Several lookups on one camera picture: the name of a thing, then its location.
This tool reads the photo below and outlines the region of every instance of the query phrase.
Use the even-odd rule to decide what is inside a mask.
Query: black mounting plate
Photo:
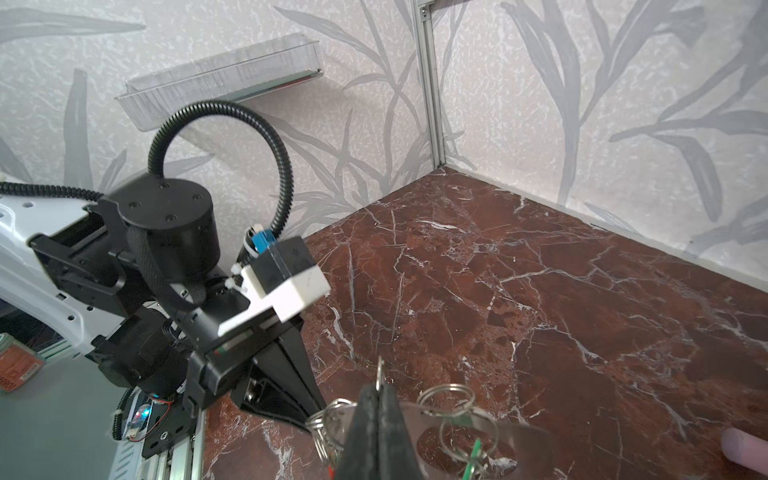
[[[197,415],[194,411],[185,409],[180,400],[166,406],[155,403],[152,407],[152,413],[147,425],[154,425],[165,412],[170,409],[163,422],[152,430],[147,438],[144,439],[144,447],[141,450],[141,456],[150,458],[173,447],[179,439],[192,435],[197,425]]]

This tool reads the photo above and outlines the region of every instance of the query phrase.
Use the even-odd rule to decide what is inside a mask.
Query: pink cylinder
[[[739,429],[728,429],[720,437],[720,447],[730,461],[768,475],[768,442]]]

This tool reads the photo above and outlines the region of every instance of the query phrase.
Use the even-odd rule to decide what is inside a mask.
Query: plastic storage tray
[[[242,101],[323,75],[318,41],[294,33],[125,82],[117,100],[140,131],[200,100]]]

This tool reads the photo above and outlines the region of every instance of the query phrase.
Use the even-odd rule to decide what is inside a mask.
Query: table surface
[[[768,293],[448,168],[306,242],[332,287],[302,331],[326,399],[381,356],[403,399],[465,383],[548,430],[553,478],[764,478],[719,445],[768,439]],[[208,419],[207,478],[328,478],[308,435],[228,396]]]

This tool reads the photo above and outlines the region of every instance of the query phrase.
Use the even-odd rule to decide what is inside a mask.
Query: wall baseboard
[[[752,286],[754,288],[757,288],[758,290],[762,290],[763,292],[768,292],[768,281],[761,280],[759,278],[755,278],[754,276],[747,275],[743,272],[730,269],[726,266],[722,266],[711,260],[706,260],[700,257],[696,257],[695,255],[691,255],[690,253],[684,252],[682,250],[672,248],[669,245],[666,245],[665,243],[661,243],[657,240],[652,240],[650,238],[643,237],[642,235],[639,235],[637,233],[633,233],[628,230],[621,229],[619,227],[616,227],[615,225],[611,225],[608,222],[605,222],[598,218],[589,217],[588,215],[584,215],[580,212],[577,212],[576,210],[571,210],[570,208],[562,207],[560,205],[557,205],[553,201],[546,200],[544,198],[540,198],[535,195],[531,195],[527,192],[519,190],[510,185],[503,184],[498,180],[494,180],[490,177],[486,177],[485,175],[477,174],[476,172],[473,172],[471,170],[467,170],[465,168],[458,167],[456,165],[447,165],[446,167],[456,170],[458,172],[461,172],[464,175],[468,175],[470,177],[477,178],[478,180],[482,180],[487,184],[495,185],[496,187],[502,188],[506,191],[512,192],[513,194],[524,197],[527,200],[533,200],[537,204],[546,205],[547,207],[550,207],[554,210],[570,215],[572,217],[576,217],[582,222],[588,225],[591,225],[593,227],[601,228],[602,230],[607,230],[617,235],[621,235],[622,237],[629,238],[638,243],[642,243],[643,245],[646,245],[648,247],[661,250],[662,252],[665,252],[665,253],[669,253],[673,257],[677,257],[679,259],[690,262],[694,265],[701,266],[703,268],[706,268],[707,270],[711,270],[715,273],[719,273],[720,275],[727,276],[728,278],[736,280],[737,282],[741,282],[746,285]]]

